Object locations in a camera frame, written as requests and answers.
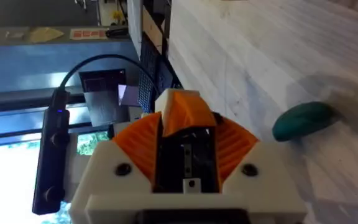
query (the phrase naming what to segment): black cable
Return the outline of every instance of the black cable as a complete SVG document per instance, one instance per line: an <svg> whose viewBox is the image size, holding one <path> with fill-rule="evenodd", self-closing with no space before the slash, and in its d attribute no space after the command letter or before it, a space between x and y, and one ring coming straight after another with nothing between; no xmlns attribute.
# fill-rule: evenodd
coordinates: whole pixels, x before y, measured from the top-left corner
<svg viewBox="0 0 358 224"><path fill-rule="evenodd" d="M156 91L156 93L158 94L158 96L161 94L160 91L158 90L157 84L155 84L155 82L153 81L153 78L151 76L151 74L139 63L135 62L134 60L125 57L123 55L119 55L119 54L102 54L102 55L96 55L94 57L90 57L84 61L82 61L81 63L79 63L78 65L75 65L75 67L73 69L71 69L67 75L65 76L65 78L63 79L62 83L60 84L61 89L64 89L68 80L74 75L75 72L77 72L81 67L87 65L90 62L93 62L95 60L99 60L99 59L104 59L104 58L119 58L119 59L123 59L126 60L130 63L132 63L133 65L136 65L137 67L139 67L147 76L147 78L149 79L149 81L153 84L154 90Z"/></svg>

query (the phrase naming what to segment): paper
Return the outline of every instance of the paper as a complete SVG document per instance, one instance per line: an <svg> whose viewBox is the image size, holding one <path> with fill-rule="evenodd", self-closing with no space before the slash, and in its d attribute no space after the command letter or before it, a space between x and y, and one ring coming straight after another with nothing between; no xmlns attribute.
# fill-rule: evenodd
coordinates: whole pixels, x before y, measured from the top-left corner
<svg viewBox="0 0 358 224"><path fill-rule="evenodd" d="M49 27L36 28L30 33L29 40L32 43L45 43L63 36L64 33Z"/></svg>
<svg viewBox="0 0 358 224"><path fill-rule="evenodd" d="M108 28L80 28L71 29L71 40L103 40L107 39L106 31Z"/></svg>

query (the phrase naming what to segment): black screw head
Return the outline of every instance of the black screw head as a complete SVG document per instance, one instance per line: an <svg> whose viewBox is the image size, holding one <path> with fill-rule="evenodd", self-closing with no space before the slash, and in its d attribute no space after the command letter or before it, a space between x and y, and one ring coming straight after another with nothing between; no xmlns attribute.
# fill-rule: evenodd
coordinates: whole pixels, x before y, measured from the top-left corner
<svg viewBox="0 0 358 224"><path fill-rule="evenodd" d="M67 147L70 142L70 135L68 133L55 133L51 137L51 141L57 147Z"/></svg>
<svg viewBox="0 0 358 224"><path fill-rule="evenodd" d="M47 202L59 202L64 199L65 194L64 189L52 186L44 193L44 197Z"/></svg>
<svg viewBox="0 0 358 224"><path fill-rule="evenodd" d="M123 163L123 164L119 164L117 167L116 167L116 175L117 176L125 176L125 175L128 175L130 174L132 171L132 167L130 164L128 163Z"/></svg>
<svg viewBox="0 0 358 224"><path fill-rule="evenodd" d="M194 187L196 185L196 182L194 180L189 181L189 186Z"/></svg>
<svg viewBox="0 0 358 224"><path fill-rule="evenodd" d="M253 164L245 164L242 173L248 177L256 177L259 174L258 168Z"/></svg>

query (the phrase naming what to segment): green object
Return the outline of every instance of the green object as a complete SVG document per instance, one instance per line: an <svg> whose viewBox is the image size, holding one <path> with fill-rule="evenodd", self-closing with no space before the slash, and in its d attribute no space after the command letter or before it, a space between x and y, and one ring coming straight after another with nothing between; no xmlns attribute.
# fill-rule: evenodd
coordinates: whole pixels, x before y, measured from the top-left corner
<svg viewBox="0 0 358 224"><path fill-rule="evenodd" d="M303 103L282 114L273 126L277 141L289 141L324 129L335 122L335 111L325 103Z"/></svg>

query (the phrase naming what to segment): screw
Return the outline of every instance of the screw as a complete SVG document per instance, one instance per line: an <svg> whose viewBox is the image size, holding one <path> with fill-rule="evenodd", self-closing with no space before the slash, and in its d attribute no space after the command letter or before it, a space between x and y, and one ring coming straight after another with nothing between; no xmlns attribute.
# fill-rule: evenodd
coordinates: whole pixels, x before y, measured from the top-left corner
<svg viewBox="0 0 358 224"><path fill-rule="evenodd" d="M65 190L58 189L55 186L50 187L45 193L44 198L47 202L56 202L61 201L65 197Z"/></svg>
<svg viewBox="0 0 358 224"><path fill-rule="evenodd" d="M189 181L189 186L194 187L196 185L196 182L194 180Z"/></svg>
<svg viewBox="0 0 358 224"><path fill-rule="evenodd" d="M116 175L117 176L125 176L131 173L132 167L128 163L119 164L116 167Z"/></svg>
<svg viewBox="0 0 358 224"><path fill-rule="evenodd" d="M258 175L258 168L253 164L245 164L242 167L242 173L248 177L255 177Z"/></svg>

